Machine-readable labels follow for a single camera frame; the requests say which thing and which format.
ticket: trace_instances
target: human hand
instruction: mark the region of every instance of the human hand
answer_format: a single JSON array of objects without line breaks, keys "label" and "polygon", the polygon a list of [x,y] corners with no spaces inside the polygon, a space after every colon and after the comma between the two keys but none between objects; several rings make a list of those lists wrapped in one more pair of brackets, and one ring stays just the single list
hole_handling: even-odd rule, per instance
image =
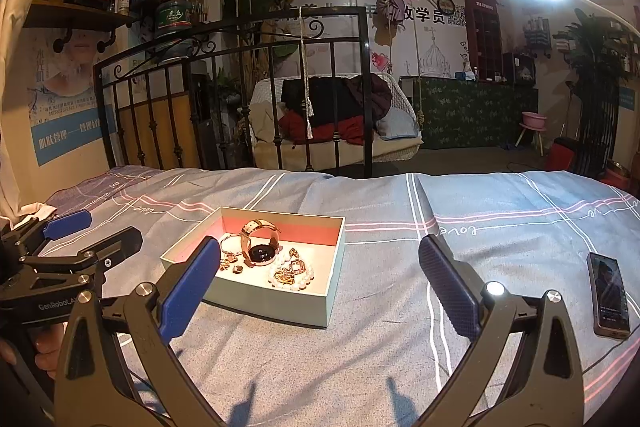
[{"label": "human hand", "polygon": [[[50,328],[45,328],[33,335],[33,345],[38,354],[35,357],[36,365],[51,378],[56,378],[56,368],[58,367],[58,357],[62,338],[65,336],[65,325],[54,324]],[[14,350],[4,340],[0,339],[0,357],[11,365],[15,365]]]}]

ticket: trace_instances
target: wristwatch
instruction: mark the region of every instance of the wristwatch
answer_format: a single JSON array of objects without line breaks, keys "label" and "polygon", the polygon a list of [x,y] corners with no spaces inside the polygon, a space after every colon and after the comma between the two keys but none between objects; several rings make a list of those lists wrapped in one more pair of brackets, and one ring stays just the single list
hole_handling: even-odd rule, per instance
[{"label": "wristwatch", "polygon": [[[251,235],[256,230],[268,229],[271,237],[268,245],[251,246]],[[240,247],[242,255],[249,266],[266,266],[273,262],[278,251],[280,230],[273,223],[264,219],[252,219],[240,231]]]}]

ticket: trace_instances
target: shelf bracket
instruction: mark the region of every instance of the shelf bracket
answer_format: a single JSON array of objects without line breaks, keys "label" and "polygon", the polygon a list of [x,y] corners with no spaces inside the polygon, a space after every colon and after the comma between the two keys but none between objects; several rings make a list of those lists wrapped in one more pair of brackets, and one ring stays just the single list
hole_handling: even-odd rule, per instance
[{"label": "shelf bracket", "polygon": [[104,53],[105,49],[107,49],[108,46],[111,46],[115,41],[116,41],[116,30],[113,29],[111,30],[111,37],[109,37],[109,40],[106,42],[99,41],[95,45],[95,47],[98,50],[98,53]]},{"label": "shelf bracket", "polygon": [[62,53],[62,50],[65,47],[65,44],[71,40],[71,36],[73,34],[74,34],[74,31],[71,25],[69,25],[69,27],[66,29],[66,35],[62,39],[56,39],[53,41],[53,50],[56,53]]}]

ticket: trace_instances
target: open box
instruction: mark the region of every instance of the open box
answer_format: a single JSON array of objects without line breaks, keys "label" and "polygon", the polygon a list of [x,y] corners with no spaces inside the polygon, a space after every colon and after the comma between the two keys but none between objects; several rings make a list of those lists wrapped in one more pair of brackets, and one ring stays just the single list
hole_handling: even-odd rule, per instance
[{"label": "open box", "polygon": [[[288,252],[290,248],[295,248],[300,259],[313,267],[314,279],[300,291],[272,287],[268,281],[271,265],[248,267],[242,262],[239,237],[232,237],[224,242],[223,248],[239,254],[238,261],[215,274],[203,300],[270,319],[327,327],[344,254],[343,217],[304,216],[220,206],[162,255],[162,265],[167,268],[186,260],[206,235],[220,240],[226,234],[239,233],[252,219],[264,219],[278,227],[282,250]],[[251,236],[252,245],[266,244],[269,237],[270,230],[257,230]],[[235,265],[242,266],[242,273],[233,273]]]}]

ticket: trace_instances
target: white curtain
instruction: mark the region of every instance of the white curtain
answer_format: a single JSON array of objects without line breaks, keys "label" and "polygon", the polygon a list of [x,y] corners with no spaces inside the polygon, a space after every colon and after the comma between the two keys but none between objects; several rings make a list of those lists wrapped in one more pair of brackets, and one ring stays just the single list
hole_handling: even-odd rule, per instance
[{"label": "white curtain", "polygon": [[0,225],[6,220],[12,226],[23,216],[34,214],[43,205],[20,200],[11,158],[9,158],[2,136],[10,129],[2,127],[2,108],[4,107],[4,86],[7,82],[19,82],[20,79],[7,78],[11,60],[22,31],[24,19],[29,11],[31,0],[0,0]]}]

